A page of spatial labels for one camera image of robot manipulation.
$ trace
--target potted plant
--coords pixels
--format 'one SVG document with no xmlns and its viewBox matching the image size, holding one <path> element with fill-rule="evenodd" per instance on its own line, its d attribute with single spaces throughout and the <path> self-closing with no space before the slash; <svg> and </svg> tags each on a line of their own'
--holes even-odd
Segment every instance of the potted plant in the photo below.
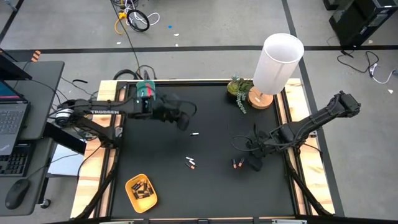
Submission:
<svg viewBox="0 0 398 224">
<path fill-rule="evenodd" d="M 246 101 L 249 90 L 252 87 L 252 80 L 245 80 L 243 78 L 239 78 L 237 75 L 232 76 L 232 80 L 226 87 L 228 95 L 230 97 L 236 98 L 236 104 L 244 114 L 246 114 L 246 109 L 244 109 L 242 101 Z"/>
</svg>

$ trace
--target yellow cable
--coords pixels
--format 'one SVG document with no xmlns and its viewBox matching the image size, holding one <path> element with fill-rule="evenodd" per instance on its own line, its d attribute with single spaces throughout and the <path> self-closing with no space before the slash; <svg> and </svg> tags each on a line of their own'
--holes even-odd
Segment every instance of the yellow cable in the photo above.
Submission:
<svg viewBox="0 0 398 224">
<path fill-rule="evenodd" d="M 119 19 L 116 20 L 116 22 L 114 23 L 114 31 L 119 34 L 122 35 L 124 33 L 124 30 L 122 32 L 118 31 L 118 28 L 116 27 L 118 25 L 118 22 L 120 21 L 121 25 L 123 26 L 123 22 L 122 19 L 127 19 L 127 15 L 124 12 L 119 12 Z"/>
</svg>

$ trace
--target white lamp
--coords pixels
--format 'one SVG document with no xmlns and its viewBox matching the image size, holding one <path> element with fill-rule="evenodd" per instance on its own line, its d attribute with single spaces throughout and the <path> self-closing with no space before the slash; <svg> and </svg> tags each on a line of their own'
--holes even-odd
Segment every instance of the white lamp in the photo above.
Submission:
<svg viewBox="0 0 398 224">
<path fill-rule="evenodd" d="M 304 54 L 303 43 L 290 34 L 273 34 L 264 42 L 248 98 L 253 107 L 267 108 L 285 87 Z"/>
</svg>

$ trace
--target yellow bowl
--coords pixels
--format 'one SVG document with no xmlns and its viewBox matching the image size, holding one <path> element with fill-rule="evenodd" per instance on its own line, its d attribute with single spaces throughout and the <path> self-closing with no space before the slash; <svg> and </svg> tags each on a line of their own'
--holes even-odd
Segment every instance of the yellow bowl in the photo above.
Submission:
<svg viewBox="0 0 398 224">
<path fill-rule="evenodd" d="M 132 186 L 138 183 L 139 181 L 143 182 L 144 180 L 147 181 L 147 186 L 151 186 L 154 193 L 146 198 L 136 199 L 134 196 L 134 192 Z M 147 211 L 148 209 L 152 208 L 157 202 L 157 195 L 155 192 L 154 186 L 149 181 L 149 178 L 145 174 L 138 174 L 137 176 L 131 178 L 129 181 L 126 182 L 125 185 L 127 195 L 129 196 L 130 202 L 132 207 L 135 209 L 137 213 L 142 213 Z"/>
</svg>

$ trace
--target keyboard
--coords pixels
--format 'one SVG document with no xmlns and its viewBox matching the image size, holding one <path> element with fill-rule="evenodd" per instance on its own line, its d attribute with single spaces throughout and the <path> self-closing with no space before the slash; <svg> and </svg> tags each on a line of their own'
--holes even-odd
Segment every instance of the keyboard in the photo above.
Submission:
<svg viewBox="0 0 398 224">
<path fill-rule="evenodd" d="M 24 177 L 32 157 L 31 144 L 18 144 L 8 156 L 0 156 L 0 177 Z"/>
<path fill-rule="evenodd" d="M 0 134 L 16 134 L 23 115 L 23 110 L 0 110 Z"/>
</svg>

